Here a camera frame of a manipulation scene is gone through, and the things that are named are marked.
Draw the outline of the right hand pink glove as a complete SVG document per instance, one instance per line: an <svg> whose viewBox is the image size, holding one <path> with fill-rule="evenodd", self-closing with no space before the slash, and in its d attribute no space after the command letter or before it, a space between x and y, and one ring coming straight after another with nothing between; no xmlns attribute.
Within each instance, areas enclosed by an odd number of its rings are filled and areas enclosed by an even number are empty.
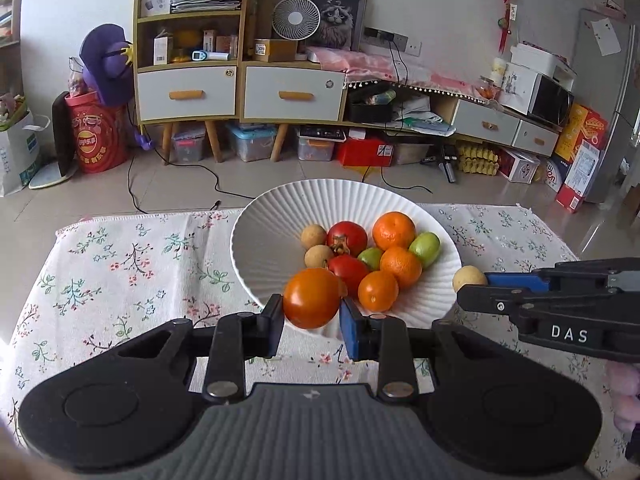
<svg viewBox="0 0 640 480"><path fill-rule="evenodd" d="M612 396L614 424L623 434L631 434L640 422L639 365L608 361L605 373Z"/></svg>

